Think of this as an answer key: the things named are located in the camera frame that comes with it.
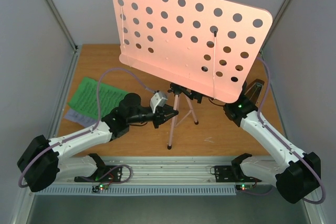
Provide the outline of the pink music stand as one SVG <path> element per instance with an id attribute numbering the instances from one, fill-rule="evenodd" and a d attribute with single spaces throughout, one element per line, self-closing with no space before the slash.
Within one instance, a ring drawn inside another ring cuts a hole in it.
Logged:
<path id="1" fill-rule="evenodd" d="M 226 0 L 113 0 L 120 62 L 234 103 L 272 26 L 269 11 Z"/>

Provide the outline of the brown wooden metronome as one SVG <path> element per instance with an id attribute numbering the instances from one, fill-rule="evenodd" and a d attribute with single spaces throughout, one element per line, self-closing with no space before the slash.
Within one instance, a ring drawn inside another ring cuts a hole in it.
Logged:
<path id="1" fill-rule="evenodd" d="M 245 89 L 245 96 L 254 104 L 258 105 L 261 92 L 265 85 L 264 80 L 255 79 L 247 85 Z"/>

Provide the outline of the blue sheet music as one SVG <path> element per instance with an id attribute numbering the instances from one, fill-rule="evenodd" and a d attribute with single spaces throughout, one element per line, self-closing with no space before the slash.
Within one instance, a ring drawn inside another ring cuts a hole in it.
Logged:
<path id="1" fill-rule="evenodd" d="M 65 114 L 64 119 L 78 123 L 79 125 L 83 127 L 89 127 L 91 125 L 96 124 L 97 120 L 80 114 L 79 112 L 76 112 L 73 109 L 69 109 L 68 112 Z"/>

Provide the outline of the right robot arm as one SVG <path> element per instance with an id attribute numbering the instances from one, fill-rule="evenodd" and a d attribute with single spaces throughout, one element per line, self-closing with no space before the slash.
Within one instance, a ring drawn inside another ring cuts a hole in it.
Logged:
<path id="1" fill-rule="evenodd" d="M 273 157 L 262 161 L 245 153 L 232 160 L 232 175 L 237 180 L 252 177 L 275 187 L 289 203 L 300 200 L 311 203 L 306 196 L 320 188 L 321 204 L 326 198 L 321 181 L 321 160 L 314 153 L 306 153 L 281 135 L 262 115 L 260 108 L 241 94 L 234 103 L 223 105 L 226 116 L 250 134 Z"/>

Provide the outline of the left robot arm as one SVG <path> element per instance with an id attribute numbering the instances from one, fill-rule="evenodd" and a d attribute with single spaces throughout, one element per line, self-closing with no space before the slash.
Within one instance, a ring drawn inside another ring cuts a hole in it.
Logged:
<path id="1" fill-rule="evenodd" d="M 18 185 L 39 192 L 57 179 L 80 177 L 87 182 L 102 182 L 109 171 L 98 154 L 79 160 L 73 156 L 124 136 L 132 125 L 152 122 L 157 129 L 177 115 L 178 110 L 166 104 L 162 92 L 154 94 L 148 107 L 141 105 L 138 94 L 129 93 L 118 107 L 83 130 L 51 139 L 35 137 L 17 162 L 21 172 Z"/>

